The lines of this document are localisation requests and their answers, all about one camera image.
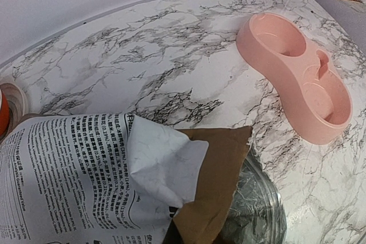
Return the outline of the brown white dog food bag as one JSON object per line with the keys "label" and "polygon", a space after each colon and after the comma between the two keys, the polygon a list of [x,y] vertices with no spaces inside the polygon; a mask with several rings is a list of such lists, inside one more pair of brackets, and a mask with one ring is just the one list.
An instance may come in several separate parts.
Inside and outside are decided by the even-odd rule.
{"label": "brown white dog food bag", "polygon": [[1,142],[2,243],[283,243],[250,126],[30,115]]}

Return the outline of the pink double pet bowl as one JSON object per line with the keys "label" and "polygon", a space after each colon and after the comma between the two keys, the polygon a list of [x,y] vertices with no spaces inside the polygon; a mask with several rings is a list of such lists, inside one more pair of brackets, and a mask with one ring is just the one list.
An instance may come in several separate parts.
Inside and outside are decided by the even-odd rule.
{"label": "pink double pet bowl", "polygon": [[255,14],[239,30],[236,45],[275,88],[289,123],[306,141],[326,145],[349,125],[351,96],[331,57],[294,23]]}

